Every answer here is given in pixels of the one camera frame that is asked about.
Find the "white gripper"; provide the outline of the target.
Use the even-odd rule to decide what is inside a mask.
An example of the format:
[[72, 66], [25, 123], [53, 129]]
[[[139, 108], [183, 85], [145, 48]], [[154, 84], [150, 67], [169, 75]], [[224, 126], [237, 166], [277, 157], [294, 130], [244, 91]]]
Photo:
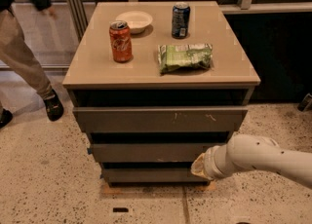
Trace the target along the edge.
[[191, 173], [208, 180], [225, 178], [225, 158], [225, 145], [211, 147], [193, 162]]

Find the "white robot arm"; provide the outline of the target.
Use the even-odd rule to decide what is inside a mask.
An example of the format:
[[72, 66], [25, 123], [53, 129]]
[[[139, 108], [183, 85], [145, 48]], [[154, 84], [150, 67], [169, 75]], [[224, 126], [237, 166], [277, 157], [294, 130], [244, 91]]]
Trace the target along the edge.
[[191, 166], [194, 175], [209, 181], [252, 170], [277, 173], [312, 188], [312, 154], [283, 149], [265, 136], [237, 134], [226, 144], [209, 148]]

